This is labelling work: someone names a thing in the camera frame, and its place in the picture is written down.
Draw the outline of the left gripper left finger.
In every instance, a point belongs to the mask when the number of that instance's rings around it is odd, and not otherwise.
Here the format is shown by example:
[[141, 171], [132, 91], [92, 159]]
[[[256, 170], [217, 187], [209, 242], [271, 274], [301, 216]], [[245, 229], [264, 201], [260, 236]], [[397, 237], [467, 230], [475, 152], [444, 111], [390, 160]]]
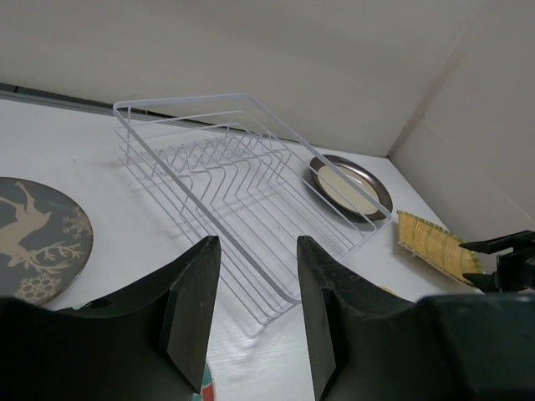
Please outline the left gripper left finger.
[[1, 301], [4, 400], [191, 400], [201, 392], [221, 266], [207, 236], [80, 308]]

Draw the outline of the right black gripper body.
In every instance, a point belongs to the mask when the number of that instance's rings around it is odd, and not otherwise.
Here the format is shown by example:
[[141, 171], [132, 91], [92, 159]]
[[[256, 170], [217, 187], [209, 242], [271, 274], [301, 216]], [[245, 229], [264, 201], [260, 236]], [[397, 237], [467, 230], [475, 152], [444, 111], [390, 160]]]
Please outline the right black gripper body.
[[534, 289], [534, 251], [514, 251], [498, 257], [498, 284], [502, 292]]

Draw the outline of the yellow woven bamboo plate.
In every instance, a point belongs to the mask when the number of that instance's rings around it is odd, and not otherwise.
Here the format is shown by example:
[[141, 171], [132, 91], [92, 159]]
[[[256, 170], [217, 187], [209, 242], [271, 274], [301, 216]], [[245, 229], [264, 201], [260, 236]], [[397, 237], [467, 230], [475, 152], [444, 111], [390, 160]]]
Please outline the yellow woven bamboo plate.
[[397, 211], [397, 216], [399, 245], [449, 278], [474, 287], [464, 274], [484, 271], [476, 253], [460, 247], [457, 235], [406, 211]]

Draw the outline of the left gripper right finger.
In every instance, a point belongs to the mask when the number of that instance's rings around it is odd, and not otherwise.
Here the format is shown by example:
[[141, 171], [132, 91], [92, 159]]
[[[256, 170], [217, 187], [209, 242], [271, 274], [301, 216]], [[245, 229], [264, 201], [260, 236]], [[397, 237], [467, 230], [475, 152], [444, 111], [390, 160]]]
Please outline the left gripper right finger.
[[317, 400], [531, 400], [534, 297], [494, 293], [409, 302], [297, 240]]

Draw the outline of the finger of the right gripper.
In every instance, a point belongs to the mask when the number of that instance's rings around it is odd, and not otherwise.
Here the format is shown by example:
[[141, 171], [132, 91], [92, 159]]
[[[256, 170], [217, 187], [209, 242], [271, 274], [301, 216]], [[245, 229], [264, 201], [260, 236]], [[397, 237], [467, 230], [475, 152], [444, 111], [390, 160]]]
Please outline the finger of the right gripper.
[[491, 274], [464, 273], [463, 277], [481, 292], [500, 292], [502, 290], [496, 272]]
[[460, 248], [476, 253], [494, 254], [511, 248], [514, 253], [534, 255], [534, 231], [525, 230], [485, 241], [463, 242]]

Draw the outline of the dark rimmed cream plate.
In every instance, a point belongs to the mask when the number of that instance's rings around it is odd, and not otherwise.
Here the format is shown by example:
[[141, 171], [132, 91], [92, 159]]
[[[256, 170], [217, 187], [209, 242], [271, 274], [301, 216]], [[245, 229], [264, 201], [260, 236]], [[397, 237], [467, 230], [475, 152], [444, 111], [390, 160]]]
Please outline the dark rimmed cream plate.
[[391, 195], [375, 175], [344, 157], [324, 158], [333, 167], [314, 157], [309, 162], [309, 175], [317, 192], [336, 210], [362, 223], [391, 216]]

